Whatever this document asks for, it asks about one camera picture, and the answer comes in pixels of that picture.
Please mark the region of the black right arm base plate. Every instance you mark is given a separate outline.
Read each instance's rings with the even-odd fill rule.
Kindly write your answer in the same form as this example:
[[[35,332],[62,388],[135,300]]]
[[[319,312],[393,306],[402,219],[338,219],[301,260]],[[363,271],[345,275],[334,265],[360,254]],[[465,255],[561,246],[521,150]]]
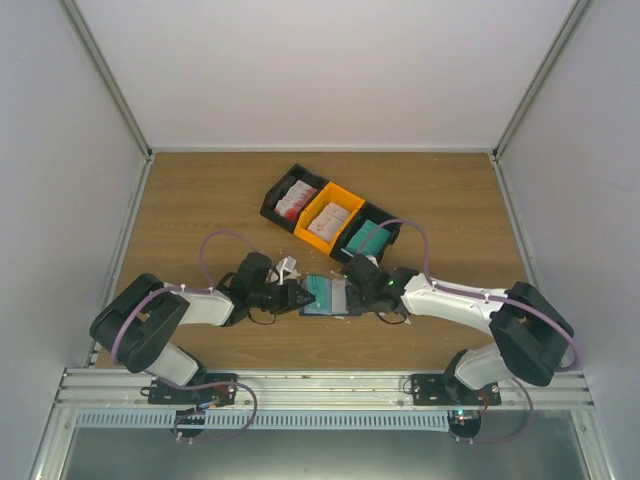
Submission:
[[[470,390],[458,386],[454,381],[446,383],[444,374],[411,374],[402,390],[411,396],[414,406],[484,407],[499,406],[502,403],[496,383],[480,390]]]

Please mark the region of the blue card holder wallet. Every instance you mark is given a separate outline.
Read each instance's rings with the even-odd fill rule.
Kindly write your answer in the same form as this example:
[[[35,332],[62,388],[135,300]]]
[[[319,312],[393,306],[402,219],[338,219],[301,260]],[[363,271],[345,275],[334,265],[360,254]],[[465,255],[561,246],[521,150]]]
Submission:
[[[308,275],[302,286],[315,300],[299,310],[301,316],[349,317],[365,313],[355,287],[345,278]]]

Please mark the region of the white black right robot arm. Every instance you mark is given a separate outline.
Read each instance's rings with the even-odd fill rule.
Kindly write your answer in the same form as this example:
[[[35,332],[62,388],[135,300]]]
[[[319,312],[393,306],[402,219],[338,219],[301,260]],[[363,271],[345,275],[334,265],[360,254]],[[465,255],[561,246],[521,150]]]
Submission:
[[[574,330],[532,285],[482,289],[429,277],[410,268],[383,270],[358,254],[341,270],[361,307],[378,316],[431,316],[477,330],[492,342],[463,349],[440,384],[451,403],[464,405],[484,387],[514,378],[545,387],[554,375],[578,367]]]

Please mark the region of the teal credit card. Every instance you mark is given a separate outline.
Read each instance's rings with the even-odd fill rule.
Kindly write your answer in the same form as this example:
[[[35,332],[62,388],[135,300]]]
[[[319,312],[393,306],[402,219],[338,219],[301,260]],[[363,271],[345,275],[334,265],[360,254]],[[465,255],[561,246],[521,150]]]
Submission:
[[[308,275],[305,288],[316,296],[314,303],[305,307],[309,315],[327,315],[331,312],[331,280],[319,275]]]

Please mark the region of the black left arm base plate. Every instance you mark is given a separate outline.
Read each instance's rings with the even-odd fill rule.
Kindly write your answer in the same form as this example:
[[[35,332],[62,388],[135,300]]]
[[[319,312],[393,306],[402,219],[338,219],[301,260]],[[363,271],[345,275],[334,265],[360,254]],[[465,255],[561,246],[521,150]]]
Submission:
[[[178,389],[154,379],[149,386],[140,389],[140,394],[152,405],[222,407],[234,404],[237,380],[234,373],[206,373],[194,378],[187,389]]]

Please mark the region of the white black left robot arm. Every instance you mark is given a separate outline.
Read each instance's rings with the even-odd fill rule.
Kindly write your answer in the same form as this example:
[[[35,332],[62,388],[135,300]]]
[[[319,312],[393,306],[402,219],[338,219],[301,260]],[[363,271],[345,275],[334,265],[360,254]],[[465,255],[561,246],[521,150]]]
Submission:
[[[155,376],[181,402],[193,404],[205,395],[207,369],[171,343],[177,328],[226,328],[250,319],[255,310],[277,317],[313,303],[313,293],[286,272],[285,262],[276,266],[266,255],[251,252],[237,271],[206,289],[141,274],[98,314],[89,335],[114,364]]]

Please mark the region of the white blossom VIP card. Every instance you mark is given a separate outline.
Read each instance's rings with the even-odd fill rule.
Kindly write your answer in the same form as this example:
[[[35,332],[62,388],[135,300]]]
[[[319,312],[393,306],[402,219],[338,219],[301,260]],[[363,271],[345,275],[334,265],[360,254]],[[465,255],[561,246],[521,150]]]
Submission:
[[[346,286],[345,279],[333,279],[331,281],[331,311],[335,315],[349,313]]]

